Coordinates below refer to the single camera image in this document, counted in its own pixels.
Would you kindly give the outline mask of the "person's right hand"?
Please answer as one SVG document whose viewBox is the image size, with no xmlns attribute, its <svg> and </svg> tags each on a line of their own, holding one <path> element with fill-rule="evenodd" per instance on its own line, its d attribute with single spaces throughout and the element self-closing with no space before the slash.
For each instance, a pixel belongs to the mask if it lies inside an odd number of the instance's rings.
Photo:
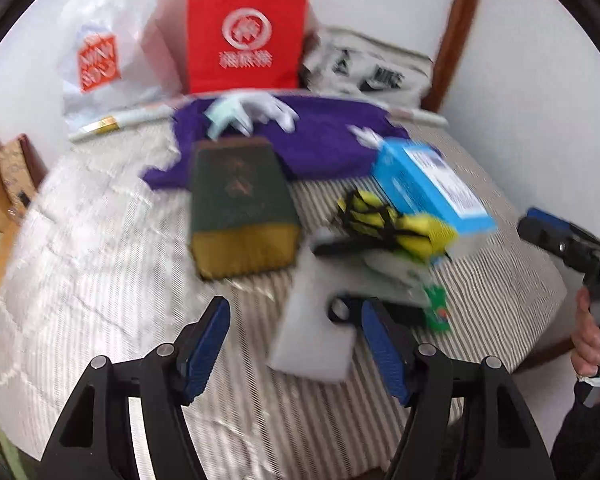
<svg viewBox="0 0 600 480">
<path fill-rule="evenodd" d="M 600 328 L 591 313 L 591 298 L 586 287 L 578 290 L 576 306 L 571 364 L 578 376 L 594 377 L 600 368 Z"/>
</svg>

